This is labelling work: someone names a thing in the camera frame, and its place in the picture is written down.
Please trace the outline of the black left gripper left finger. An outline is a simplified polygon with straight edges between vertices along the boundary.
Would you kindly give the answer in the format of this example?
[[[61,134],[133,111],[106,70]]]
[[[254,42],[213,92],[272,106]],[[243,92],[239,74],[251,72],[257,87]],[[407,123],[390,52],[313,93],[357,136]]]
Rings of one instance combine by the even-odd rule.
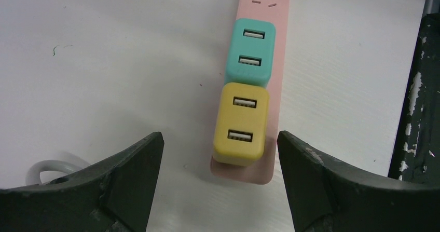
[[[146,231],[163,136],[43,185],[1,190],[1,231]]]

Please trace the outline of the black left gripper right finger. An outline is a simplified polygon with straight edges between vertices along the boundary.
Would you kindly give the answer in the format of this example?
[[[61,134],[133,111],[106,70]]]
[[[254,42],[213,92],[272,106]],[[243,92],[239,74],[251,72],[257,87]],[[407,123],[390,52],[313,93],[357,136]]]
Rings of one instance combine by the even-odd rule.
[[[439,231],[439,187],[377,175],[288,131],[277,138],[295,231]]]

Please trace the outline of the teal cube plug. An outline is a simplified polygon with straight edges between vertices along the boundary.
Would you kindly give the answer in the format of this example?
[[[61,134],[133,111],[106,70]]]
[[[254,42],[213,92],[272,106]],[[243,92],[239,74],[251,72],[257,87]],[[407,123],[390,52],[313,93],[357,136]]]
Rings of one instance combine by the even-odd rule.
[[[242,83],[266,88],[272,74],[275,26],[240,18],[233,26],[224,84]]]

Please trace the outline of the pink power strip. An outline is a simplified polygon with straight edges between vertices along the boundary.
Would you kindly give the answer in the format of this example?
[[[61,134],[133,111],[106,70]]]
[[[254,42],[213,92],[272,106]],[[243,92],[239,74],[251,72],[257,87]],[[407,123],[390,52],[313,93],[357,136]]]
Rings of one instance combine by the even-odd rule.
[[[268,21],[276,28],[265,151],[262,158],[248,167],[232,166],[211,160],[213,175],[241,182],[264,185],[272,180],[276,161],[282,80],[288,30],[290,0],[239,0],[237,18]]]

